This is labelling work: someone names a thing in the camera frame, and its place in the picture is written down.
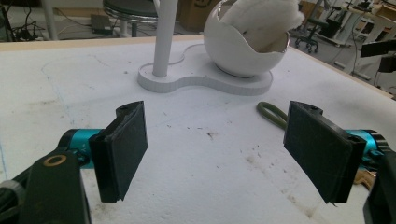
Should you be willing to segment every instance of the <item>scratch mark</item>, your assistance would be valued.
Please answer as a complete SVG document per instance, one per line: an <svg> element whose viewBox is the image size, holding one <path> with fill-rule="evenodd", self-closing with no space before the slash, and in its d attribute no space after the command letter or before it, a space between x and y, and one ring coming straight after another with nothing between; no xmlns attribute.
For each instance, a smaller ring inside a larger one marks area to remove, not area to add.
<svg viewBox="0 0 396 224"><path fill-rule="evenodd" d="M50 74L48 74L48 73L46 72L47 66L49 66L50 64L52 64L52 63L54 63L54 62L57 62L57 61L59 61L59 59L44 64L44 66L41 67L41 72L46 76L48 83L49 83L49 84L51 85L51 87L52 87L52 90L55 92L56 96L58 97L59 101L61 102L61 105L62 105L62 107L64 108L65 114L67 115L67 117L69 117L69 120L70 120L69 123L70 123L72 126L74 126L75 121L74 121L74 119L73 119L73 116L72 116L71 113L70 113L69 106L65 103L65 100L64 100L64 98L63 98L63 96L62 96L62 94L61 94L61 92L60 92L58 86L55 85L55 83L53 82L52 77L50 76Z"/></svg>
<svg viewBox="0 0 396 224"><path fill-rule="evenodd" d="M213 141L213 137L214 137L215 135L218 135L218 134L217 134L217 133L207 133L207 135L210 137L210 140Z"/></svg>
<svg viewBox="0 0 396 224"><path fill-rule="evenodd" d="M100 59L98 59L98 57L96 55L90 55L91 57L93 57L94 59L96 59L97 62L101 63L102 65L106 66L106 67L111 67L110 65L102 62Z"/></svg>

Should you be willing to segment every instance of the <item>green cable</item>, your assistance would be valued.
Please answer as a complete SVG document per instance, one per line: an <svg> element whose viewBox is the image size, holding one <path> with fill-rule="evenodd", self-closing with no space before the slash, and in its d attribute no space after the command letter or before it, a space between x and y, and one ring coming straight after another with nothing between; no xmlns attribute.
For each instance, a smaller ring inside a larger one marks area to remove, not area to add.
<svg viewBox="0 0 396 224"><path fill-rule="evenodd" d="M288 116L279 108L266 102L259 102L257 104L257 110L266 119L271 120L279 128L286 130L286 124Z"/></svg>

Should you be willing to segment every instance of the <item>cardboard box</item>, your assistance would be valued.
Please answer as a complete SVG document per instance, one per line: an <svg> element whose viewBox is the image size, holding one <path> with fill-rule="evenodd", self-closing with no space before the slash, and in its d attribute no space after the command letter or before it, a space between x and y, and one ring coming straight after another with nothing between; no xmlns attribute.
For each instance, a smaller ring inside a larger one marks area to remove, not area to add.
<svg viewBox="0 0 396 224"><path fill-rule="evenodd" d="M309 16L311 15L312 11L314 10L316 3L311 3L311 2L307 2L307 1L301 1L300 5L303 6L301 9L301 12L304 14L305 19L303 21L303 24L306 24L306 21L308 20ZM323 7L320 6L318 8L318 11L315 15L315 18L318 19L321 15L321 13L323 12Z"/></svg>
<svg viewBox="0 0 396 224"><path fill-rule="evenodd" d="M207 17L220 0L179 0L181 1L181 26L188 31L201 32Z"/></svg>
<svg viewBox="0 0 396 224"><path fill-rule="evenodd" d="M390 19L391 21L396 21L396 8L387 5L380 5L380 8L375 15Z"/></svg>

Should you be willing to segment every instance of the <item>white table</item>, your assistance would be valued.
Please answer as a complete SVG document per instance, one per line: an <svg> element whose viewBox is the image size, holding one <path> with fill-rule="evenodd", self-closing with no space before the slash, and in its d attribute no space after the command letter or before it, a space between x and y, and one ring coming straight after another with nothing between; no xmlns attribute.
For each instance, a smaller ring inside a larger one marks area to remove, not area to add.
<svg viewBox="0 0 396 224"><path fill-rule="evenodd" d="M396 104L386 95L290 48L261 96L205 87L159 94L136 83L153 38L2 45L1 180L53 150L72 128L105 128L115 109L144 100L148 151L124 202L100 203L93 171L83 181L93 223L363 223L368 195L325 204L283 148L283 132L256 111L267 101L324 110L346 129L373 129L396 148ZM172 57L200 36L175 39Z"/></svg>

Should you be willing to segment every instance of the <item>white spherical object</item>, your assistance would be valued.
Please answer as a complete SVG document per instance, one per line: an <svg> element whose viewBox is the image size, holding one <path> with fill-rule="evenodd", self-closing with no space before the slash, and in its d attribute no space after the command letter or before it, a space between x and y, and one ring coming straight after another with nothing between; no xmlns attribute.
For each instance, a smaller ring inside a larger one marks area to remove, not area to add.
<svg viewBox="0 0 396 224"><path fill-rule="evenodd" d="M284 33L266 47L265 52L258 52L238 30L220 20L225 9L221 12L223 3L221 1L214 7L205 24L204 43L207 54L221 70L233 76L254 77L267 74L285 55L290 41L289 33Z"/></svg>

